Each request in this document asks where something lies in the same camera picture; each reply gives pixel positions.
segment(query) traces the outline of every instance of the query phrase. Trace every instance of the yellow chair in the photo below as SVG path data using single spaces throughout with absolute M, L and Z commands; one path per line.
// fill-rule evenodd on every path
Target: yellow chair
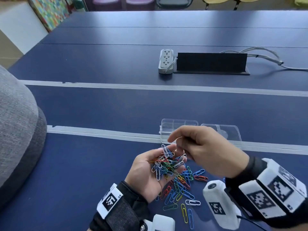
M 207 10 L 209 7 L 209 4 L 219 4 L 219 3 L 223 3 L 229 0 L 202 0 L 202 1 L 206 4 L 205 10 Z
M 259 1 L 259 0 L 235 0 L 235 1 L 236 1 L 236 6 L 234 7 L 233 10 L 237 10 L 237 7 L 241 2 L 254 2 L 254 1 Z

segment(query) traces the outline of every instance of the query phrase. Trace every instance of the power strip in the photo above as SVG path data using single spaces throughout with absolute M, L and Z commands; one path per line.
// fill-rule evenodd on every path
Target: power strip
M 158 72 L 162 74 L 173 73 L 173 65 L 168 68 L 173 62 L 173 50 L 163 49 L 160 51 Z

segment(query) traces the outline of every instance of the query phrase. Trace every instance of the chair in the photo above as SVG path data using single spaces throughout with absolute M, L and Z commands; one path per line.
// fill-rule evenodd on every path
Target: chair
M 229 0 L 202 0 L 202 1 L 206 4 L 205 10 L 207 10 L 209 4 L 220 4 Z
M 235 1 L 236 1 L 236 5 L 233 10 L 237 10 L 237 7 L 241 2 L 254 2 L 254 1 L 259 1 L 259 0 L 235 0 Z
M 193 0 L 155 0 L 155 4 L 162 9 L 186 9 Z
M 154 0 L 126 0 L 127 10 L 154 10 Z
M 96 11 L 118 11 L 122 10 L 121 0 L 93 0 Z

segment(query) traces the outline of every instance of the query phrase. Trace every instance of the white paper clip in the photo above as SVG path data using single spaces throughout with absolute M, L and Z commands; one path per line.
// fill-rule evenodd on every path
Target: white paper clip
M 191 206 L 200 206 L 201 205 L 200 201 L 198 201 L 198 200 L 191 200 L 191 199 L 186 199 L 185 203 L 187 205 L 191 205 Z

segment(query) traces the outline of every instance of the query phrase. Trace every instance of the table surface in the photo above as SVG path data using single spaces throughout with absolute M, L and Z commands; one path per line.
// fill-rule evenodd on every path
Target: table surface
M 165 48 L 177 53 L 251 46 L 275 50 L 287 66 L 307 67 L 306 16 L 305 11 L 72 14 L 10 68 L 32 91 L 50 126 L 36 168 L 0 214 L 0 230 L 86 230 L 102 194 L 125 178 L 135 156 L 160 146 L 163 118 L 236 125 L 242 140 L 257 146 L 243 148 L 249 155 L 272 158 L 308 184 L 307 153 L 296 150 L 308 145 L 307 72 L 282 70 L 261 58 L 248 58 L 250 76 L 162 76 L 157 69 Z M 191 189 L 201 201 L 192 207 L 195 230 L 223 230 L 204 201 L 203 187 L 194 181 Z M 162 206 L 149 205 L 152 214 L 173 217 L 176 231 L 189 229 L 180 209 L 164 212 Z M 248 229 L 258 230 L 242 221 L 239 230 Z

